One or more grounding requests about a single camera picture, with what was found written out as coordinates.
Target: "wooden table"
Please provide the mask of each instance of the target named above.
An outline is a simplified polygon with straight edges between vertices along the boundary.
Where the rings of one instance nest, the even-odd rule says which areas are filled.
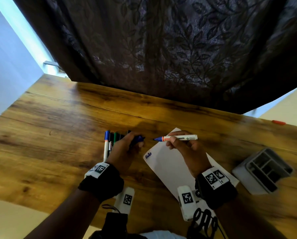
[[[294,169],[273,195],[240,193],[288,238],[297,239],[297,127],[45,75],[0,116],[0,199],[51,213],[103,161],[104,131],[137,130],[146,145],[123,175],[135,189],[131,233],[185,235],[176,199],[143,160],[155,137],[175,127],[198,139],[227,171],[271,147]],[[92,225],[101,228],[107,210]]]

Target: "white paper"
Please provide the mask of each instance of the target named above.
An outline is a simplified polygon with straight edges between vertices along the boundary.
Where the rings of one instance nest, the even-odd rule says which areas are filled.
[[[175,128],[171,132],[180,131],[179,128]],[[239,180],[227,172],[221,165],[219,165],[211,156],[206,153],[209,162],[212,166],[217,167],[222,171],[230,182],[236,187]],[[195,179],[190,174],[187,165],[184,162],[184,158],[177,149],[169,149],[166,146],[166,142],[159,142],[153,146],[143,156],[148,166],[154,171],[154,173],[160,178],[163,184],[169,189],[169,191],[178,200],[177,188],[179,186],[188,185],[191,190],[195,190]],[[212,216],[215,216],[213,210],[211,210],[206,201],[200,200],[197,206],[204,211],[209,209]]]

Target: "black wrist strap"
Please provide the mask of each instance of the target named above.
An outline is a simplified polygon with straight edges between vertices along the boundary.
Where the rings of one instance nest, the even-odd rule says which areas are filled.
[[[119,171],[113,165],[109,165],[98,178],[87,176],[83,179],[78,189],[91,192],[102,203],[121,193],[123,187],[124,180],[120,177]]]
[[[233,200],[238,194],[236,188],[230,181],[224,183],[217,189],[213,189],[202,174],[199,174],[195,180],[195,189],[199,189],[201,198],[206,201],[206,204],[212,210]]]

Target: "wrist strap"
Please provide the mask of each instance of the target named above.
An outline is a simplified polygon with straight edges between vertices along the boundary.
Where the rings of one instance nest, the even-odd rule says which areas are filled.
[[[201,198],[212,210],[231,201],[238,194],[230,180],[216,167],[199,174],[195,180],[195,188],[199,189]]]
[[[85,174],[78,189],[94,194],[102,203],[122,192],[123,187],[124,180],[119,171],[113,165],[101,162]]]

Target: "dark curtain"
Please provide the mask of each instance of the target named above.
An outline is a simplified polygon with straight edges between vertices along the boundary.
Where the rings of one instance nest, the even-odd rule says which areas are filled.
[[[245,113],[297,87],[297,0],[14,0],[73,81]]]

